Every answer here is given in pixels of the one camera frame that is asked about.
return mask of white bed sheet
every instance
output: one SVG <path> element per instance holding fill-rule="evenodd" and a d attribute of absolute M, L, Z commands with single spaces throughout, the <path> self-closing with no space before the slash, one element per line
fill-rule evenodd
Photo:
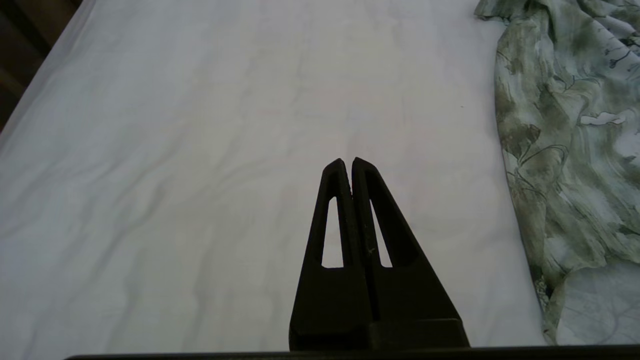
<path fill-rule="evenodd" d="M 542 345 L 468 1 L 85 1 L 0 136 L 0 357 L 287 350 L 317 187 L 385 178 L 473 346 Z"/>

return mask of mattress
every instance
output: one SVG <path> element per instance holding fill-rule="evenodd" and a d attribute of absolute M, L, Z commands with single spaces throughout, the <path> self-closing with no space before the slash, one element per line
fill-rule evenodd
<path fill-rule="evenodd" d="M 322 169 L 356 156 L 472 346 L 544 344 L 475 5 L 85 0 L 0 135 L 0 357 L 287 350 Z"/>

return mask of bed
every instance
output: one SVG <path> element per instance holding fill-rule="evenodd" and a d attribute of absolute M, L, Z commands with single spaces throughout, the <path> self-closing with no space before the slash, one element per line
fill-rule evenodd
<path fill-rule="evenodd" d="M 356 156 L 471 345 L 543 345 L 476 4 L 85 0 L 0 135 L 0 357 L 287 350 Z"/>

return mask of green floral fabric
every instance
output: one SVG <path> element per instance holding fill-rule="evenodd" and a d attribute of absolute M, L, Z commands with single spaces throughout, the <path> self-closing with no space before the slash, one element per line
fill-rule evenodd
<path fill-rule="evenodd" d="M 640 342 L 640 7 L 482 0 L 495 111 L 550 343 Z"/>

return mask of wrinkled white fabric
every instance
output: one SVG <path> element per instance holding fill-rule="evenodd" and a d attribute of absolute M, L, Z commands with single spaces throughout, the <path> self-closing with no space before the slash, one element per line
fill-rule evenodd
<path fill-rule="evenodd" d="M 471 344 L 544 344 L 475 5 L 85 1 L 0 136 L 0 357 L 287 350 L 322 169 L 355 156 Z"/>

